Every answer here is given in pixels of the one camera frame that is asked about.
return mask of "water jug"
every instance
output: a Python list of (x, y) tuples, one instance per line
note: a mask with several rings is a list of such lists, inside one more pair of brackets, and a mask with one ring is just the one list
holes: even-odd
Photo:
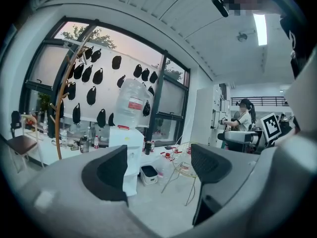
[(116, 126), (135, 128), (142, 114), (143, 104), (146, 98), (150, 98), (150, 92), (144, 84), (135, 79), (126, 79), (120, 90), (115, 104), (113, 123)]

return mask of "floor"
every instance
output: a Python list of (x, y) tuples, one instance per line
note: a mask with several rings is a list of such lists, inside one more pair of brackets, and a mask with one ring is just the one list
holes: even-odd
[[(29, 179), (36, 176), (42, 168), (31, 162), (27, 162), (28, 173), (23, 169), (23, 163), (20, 156), (14, 156), (20, 169), (17, 173), (8, 154), (0, 156), (2, 169), (7, 176), (7, 180), (13, 191), (18, 191)], [(150, 186), (144, 186), (138, 178), (138, 194), (128, 198), (130, 210), (146, 225), (162, 237), (170, 237), (180, 234), (192, 228), (192, 220), (196, 211), (198, 196), (200, 191), (200, 182), (196, 179), (195, 197), (192, 202), (185, 206), (189, 196), (194, 179), (180, 175), (172, 181), (161, 193), (170, 174), (173, 171), (172, 163), (165, 168), (165, 177), (158, 183)]]

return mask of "wooden coat rack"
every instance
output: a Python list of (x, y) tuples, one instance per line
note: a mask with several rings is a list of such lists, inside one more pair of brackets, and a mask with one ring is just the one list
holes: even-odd
[(55, 139), (56, 139), (57, 155), (58, 155), (59, 160), (62, 159), (61, 153), (60, 153), (60, 144), (59, 144), (59, 116), (60, 116), (61, 100), (64, 99), (69, 94), (69, 93), (66, 93), (66, 94), (63, 94), (63, 93), (64, 93), (65, 86), (67, 84), (71, 84), (71, 82), (67, 82), (67, 79), (68, 79), (68, 75), (70, 74), (70, 71), (73, 67), (73, 64), (75, 63), (75, 60), (78, 58), (78, 55), (80, 55), (80, 54), (82, 54), (83, 56), (85, 55), (84, 52), (86, 49), (88, 49), (88, 47), (85, 47), (85, 44), (88, 42), (88, 40), (93, 35), (93, 33), (94, 33), (93, 31), (90, 32), (88, 34), (88, 36), (85, 38), (85, 40), (81, 42), (81, 44), (79, 45), (79, 47), (75, 51), (74, 55), (72, 56), (71, 60), (69, 60), (69, 56), (66, 56), (68, 66), (67, 66), (66, 73), (64, 75), (63, 82), (61, 84), (61, 87), (60, 87), (60, 90), (58, 93), (58, 97), (57, 97), (57, 101), (56, 101), (57, 106), (55, 107), (52, 103), (50, 103), (50, 106), (56, 111), (55, 119), (52, 116), (50, 116), (50, 118), (52, 119), (52, 121), (55, 124)]

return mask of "sky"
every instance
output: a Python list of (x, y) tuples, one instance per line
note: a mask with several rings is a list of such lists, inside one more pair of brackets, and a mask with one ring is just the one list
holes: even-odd
[[(55, 38), (63, 39), (64, 37), (61, 33), (64, 31), (73, 33), (74, 24), (76, 24), (78, 28), (81, 26), (83, 27), (88, 26), (88, 24), (83, 24), (83, 23), (67, 22), (63, 26), (63, 28), (57, 33)], [(144, 63), (147, 63), (148, 65), (156, 65), (160, 63), (162, 58), (161, 53), (155, 51), (149, 46), (127, 35), (121, 34), (119, 32), (116, 32), (110, 29), (106, 29), (103, 27), (97, 27), (96, 29), (101, 29), (101, 35), (108, 34), (110, 36), (110, 38), (113, 40), (113, 43), (117, 46), (117, 48), (115, 49), (116, 51), (129, 55), (133, 58), (136, 58)], [(182, 78), (179, 80), (179, 82), (182, 82), (184, 78), (184, 70), (173, 62), (168, 66), (168, 68), (182, 72), (181, 74)]]

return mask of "railing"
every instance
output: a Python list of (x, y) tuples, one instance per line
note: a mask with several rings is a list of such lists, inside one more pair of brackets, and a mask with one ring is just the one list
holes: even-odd
[(231, 105), (235, 106), (236, 103), (240, 103), (242, 99), (248, 99), (254, 106), (285, 106), (288, 107), (288, 103), (284, 97), (236, 97), (231, 98)]

